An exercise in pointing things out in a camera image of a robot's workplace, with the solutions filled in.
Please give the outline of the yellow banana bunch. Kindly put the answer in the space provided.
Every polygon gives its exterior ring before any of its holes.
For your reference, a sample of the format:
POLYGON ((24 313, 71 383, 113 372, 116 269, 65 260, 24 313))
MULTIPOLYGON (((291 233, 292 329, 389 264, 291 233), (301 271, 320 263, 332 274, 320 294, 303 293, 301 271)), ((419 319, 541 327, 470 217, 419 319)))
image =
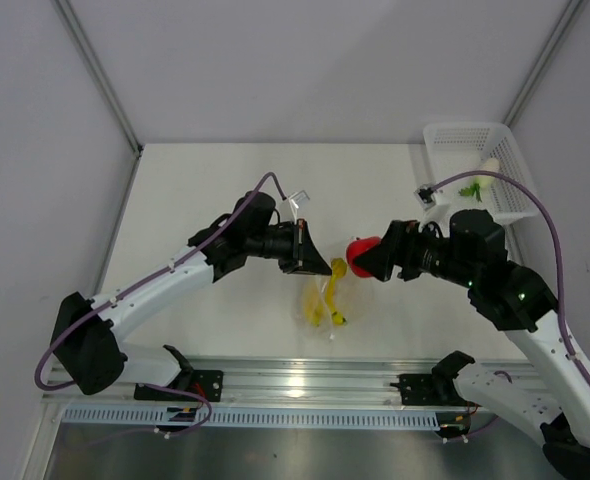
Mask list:
POLYGON ((342 258, 331 260, 332 275, 322 286, 316 280, 305 285, 301 295, 301 309, 304 318, 313 326, 319 327, 328 318, 334 325, 344 325, 346 318, 335 301, 336 287, 346 276, 348 265, 342 258))

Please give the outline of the clear zip top bag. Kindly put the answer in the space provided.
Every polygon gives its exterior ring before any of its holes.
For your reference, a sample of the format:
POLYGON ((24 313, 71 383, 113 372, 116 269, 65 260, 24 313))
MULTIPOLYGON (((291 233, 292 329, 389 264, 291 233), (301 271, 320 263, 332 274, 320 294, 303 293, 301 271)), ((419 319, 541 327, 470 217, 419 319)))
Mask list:
POLYGON ((321 249, 323 259, 331 266, 330 276, 309 275, 297 282, 291 316, 308 337, 333 341, 347 327, 364 323, 371 310, 373 285, 357 276, 348 264, 346 253, 353 240, 356 237, 321 249))

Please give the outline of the white radish with leaves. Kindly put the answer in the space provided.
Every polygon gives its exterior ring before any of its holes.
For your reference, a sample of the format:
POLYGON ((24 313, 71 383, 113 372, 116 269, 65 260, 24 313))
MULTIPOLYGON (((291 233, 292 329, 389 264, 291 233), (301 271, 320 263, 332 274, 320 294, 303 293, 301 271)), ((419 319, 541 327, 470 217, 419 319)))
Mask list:
POLYGON ((460 197, 474 199, 477 202, 482 201, 482 194, 492 185, 496 174, 500 171, 500 161, 497 158, 489 157, 478 167, 478 175, 469 182, 468 185, 458 191, 460 197))

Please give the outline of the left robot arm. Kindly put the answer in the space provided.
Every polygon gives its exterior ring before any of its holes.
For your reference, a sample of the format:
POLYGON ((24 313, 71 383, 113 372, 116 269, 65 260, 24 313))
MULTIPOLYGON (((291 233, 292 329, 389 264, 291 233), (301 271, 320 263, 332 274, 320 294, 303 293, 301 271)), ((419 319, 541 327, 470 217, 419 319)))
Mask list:
POLYGON ((195 390, 189 360, 174 346, 158 349, 128 343, 129 335, 180 296, 210 286, 245 266, 250 257, 274 260, 284 274, 329 276, 306 220, 273 223, 277 203, 248 192, 232 212, 198 231, 164 265, 145 277, 86 299, 74 292, 59 307, 52 353, 69 385, 95 395, 118 381, 133 383, 137 398, 172 400, 195 390))

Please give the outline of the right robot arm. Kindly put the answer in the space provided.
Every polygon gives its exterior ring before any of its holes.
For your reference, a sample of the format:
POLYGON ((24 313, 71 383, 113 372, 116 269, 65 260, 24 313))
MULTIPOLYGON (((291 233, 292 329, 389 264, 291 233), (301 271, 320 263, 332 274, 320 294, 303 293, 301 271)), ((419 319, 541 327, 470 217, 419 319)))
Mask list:
POLYGON ((542 277, 508 258, 505 231, 484 210, 462 210, 449 234, 417 221, 390 223, 382 237, 346 249, 351 270, 381 282, 398 268, 410 281, 430 274, 462 286, 478 314, 518 347, 546 386, 538 397, 455 351, 432 369, 431 389, 443 403, 481 405, 529 436, 566 479, 590 479, 590 365, 580 365, 559 321, 562 306, 542 277))

